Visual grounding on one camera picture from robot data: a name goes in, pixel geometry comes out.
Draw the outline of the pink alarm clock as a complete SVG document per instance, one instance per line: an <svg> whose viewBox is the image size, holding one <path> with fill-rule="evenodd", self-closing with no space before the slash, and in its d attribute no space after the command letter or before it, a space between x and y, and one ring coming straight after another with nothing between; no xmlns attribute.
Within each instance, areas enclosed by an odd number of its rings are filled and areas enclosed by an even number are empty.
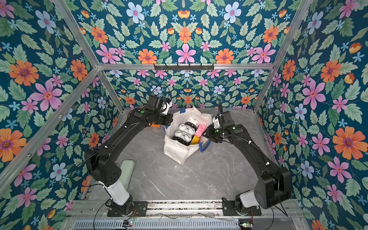
<svg viewBox="0 0 368 230"><path fill-rule="evenodd" d="M205 132L206 129L207 129L206 125L199 125L196 132L195 132L195 136L200 138L202 136L202 134Z"/></svg>

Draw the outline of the white canvas bag blue handles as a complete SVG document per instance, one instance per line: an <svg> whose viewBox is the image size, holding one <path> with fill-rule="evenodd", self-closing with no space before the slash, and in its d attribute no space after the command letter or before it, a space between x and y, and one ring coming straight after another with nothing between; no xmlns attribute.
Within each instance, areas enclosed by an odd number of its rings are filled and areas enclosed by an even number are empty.
<svg viewBox="0 0 368 230"><path fill-rule="evenodd" d="M179 164L197 151L204 152L211 144L204 131L212 125L211 114L197 108L184 108L173 114L173 122L164 127L163 152Z"/></svg>

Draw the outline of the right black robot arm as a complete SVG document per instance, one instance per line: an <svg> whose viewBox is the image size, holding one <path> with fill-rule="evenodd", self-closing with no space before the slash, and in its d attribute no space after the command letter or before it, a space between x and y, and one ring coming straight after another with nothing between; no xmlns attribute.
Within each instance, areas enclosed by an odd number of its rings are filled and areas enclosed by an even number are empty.
<svg viewBox="0 0 368 230"><path fill-rule="evenodd" d="M253 168L257 183L254 189L238 194L234 207L245 214L253 207L273 208L291 198L291 174L285 167L279 167L254 143L248 130L236 124L229 111L218 109L205 137L215 143L228 142L235 146Z"/></svg>

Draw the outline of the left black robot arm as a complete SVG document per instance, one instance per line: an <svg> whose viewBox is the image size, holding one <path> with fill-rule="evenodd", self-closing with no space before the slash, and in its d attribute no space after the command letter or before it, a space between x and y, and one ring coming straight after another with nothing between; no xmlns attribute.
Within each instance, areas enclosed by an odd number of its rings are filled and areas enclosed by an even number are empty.
<svg viewBox="0 0 368 230"><path fill-rule="evenodd" d="M122 169L116 161L122 150L146 127L155 124L169 126L173 121L173 114L168 112L171 106L170 99L149 96L143 107L129 112L124 124L108 141L84 155L90 176L104 187L110 196L111 208L122 216L133 211L133 201L120 179Z"/></svg>

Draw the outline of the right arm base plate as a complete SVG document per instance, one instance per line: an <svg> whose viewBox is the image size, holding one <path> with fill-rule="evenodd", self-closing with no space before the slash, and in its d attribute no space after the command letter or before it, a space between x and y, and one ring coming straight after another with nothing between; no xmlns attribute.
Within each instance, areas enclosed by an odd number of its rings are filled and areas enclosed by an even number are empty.
<svg viewBox="0 0 368 230"><path fill-rule="evenodd" d="M261 216L261 209L259 206L252 206L246 208L243 206L239 198L235 200L227 200L222 198L222 211L224 216Z"/></svg>

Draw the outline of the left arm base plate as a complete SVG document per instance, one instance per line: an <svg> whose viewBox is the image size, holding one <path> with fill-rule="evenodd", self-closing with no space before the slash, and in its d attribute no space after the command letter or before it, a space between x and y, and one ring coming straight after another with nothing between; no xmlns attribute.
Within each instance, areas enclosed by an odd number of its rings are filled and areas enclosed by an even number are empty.
<svg viewBox="0 0 368 230"><path fill-rule="evenodd" d="M108 217L144 217L148 210L147 201L128 201L122 206L112 202L109 205Z"/></svg>

